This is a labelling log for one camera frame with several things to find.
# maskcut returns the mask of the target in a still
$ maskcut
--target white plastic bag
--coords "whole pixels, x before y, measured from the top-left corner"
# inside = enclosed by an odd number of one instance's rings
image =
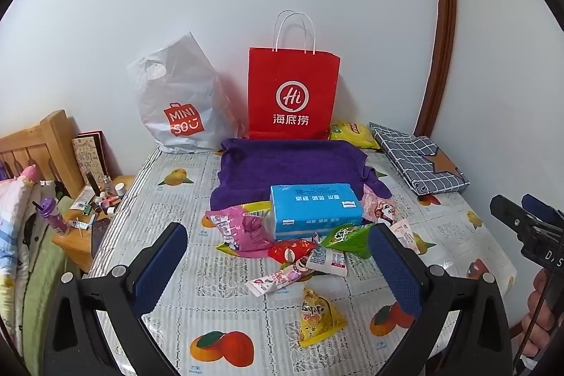
[[[219,76],[191,33],[128,65],[143,124],[167,153],[219,150],[238,123]]]

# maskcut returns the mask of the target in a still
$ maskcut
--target purple water bottle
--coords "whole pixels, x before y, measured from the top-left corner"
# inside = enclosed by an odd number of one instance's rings
[[[33,205],[37,208],[37,210],[39,210],[39,214],[41,215],[41,217],[47,220],[49,226],[53,230],[55,230],[57,234],[61,236],[63,234],[66,234],[68,227],[63,220],[63,216],[57,209],[57,200],[55,198],[52,197],[43,198],[41,200],[41,204],[37,204],[34,201]]]

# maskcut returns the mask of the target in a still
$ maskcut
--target white wall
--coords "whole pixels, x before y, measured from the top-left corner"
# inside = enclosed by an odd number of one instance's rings
[[[437,0],[15,0],[0,23],[0,135],[64,108],[102,129],[125,173],[152,148],[125,66],[191,30],[246,119],[249,46],[278,11],[307,12],[318,48],[342,58],[335,116],[409,131],[427,82]],[[300,47],[294,29],[286,46]],[[13,88],[26,87],[24,103]]]
[[[459,0],[455,48],[435,140],[472,183],[463,193],[517,268],[510,325],[538,267],[490,215],[493,196],[526,193],[564,208],[564,32],[543,0]]]

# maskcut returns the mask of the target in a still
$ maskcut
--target green snack package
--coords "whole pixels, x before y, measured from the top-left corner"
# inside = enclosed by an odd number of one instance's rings
[[[368,232],[374,224],[354,226],[346,223],[333,229],[321,241],[323,247],[329,247],[343,252],[352,252],[360,258],[370,258],[368,249]]]

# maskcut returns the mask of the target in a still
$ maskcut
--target bottle cap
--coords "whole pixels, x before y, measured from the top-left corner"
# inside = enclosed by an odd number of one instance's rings
[[[123,182],[116,184],[116,192],[119,196],[125,195],[125,184]]]
[[[41,217],[47,218],[56,207],[57,207],[57,200],[55,198],[48,196],[41,200],[41,204],[39,205],[38,210],[39,213],[41,214]]]

